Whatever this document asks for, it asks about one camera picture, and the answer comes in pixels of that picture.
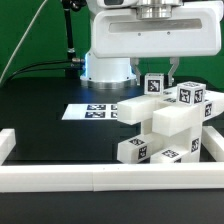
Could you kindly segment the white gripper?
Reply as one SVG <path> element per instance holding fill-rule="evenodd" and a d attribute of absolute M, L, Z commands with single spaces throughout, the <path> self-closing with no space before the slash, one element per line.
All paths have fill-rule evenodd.
<path fill-rule="evenodd" d="M 187 2 L 171 9 L 169 18 L 141 20 L 132 7 L 108 8 L 92 23 L 91 47 L 98 58 L 131 58 L 137 85 L 144 80 L 139 58 L 171 57 L 168 84 L 178 57 L 215 55 L 221 49 L 222 3 Z"/>

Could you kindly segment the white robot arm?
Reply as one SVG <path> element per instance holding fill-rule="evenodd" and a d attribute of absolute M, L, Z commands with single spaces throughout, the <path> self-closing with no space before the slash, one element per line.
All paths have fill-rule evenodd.
<path fill-rule="evenodd" d="M 95 88 L 138 83 L 140 58 L 209 56 L 221 49 L 222 0 L 86 0 L 91 47 L 82 82 Z"/>

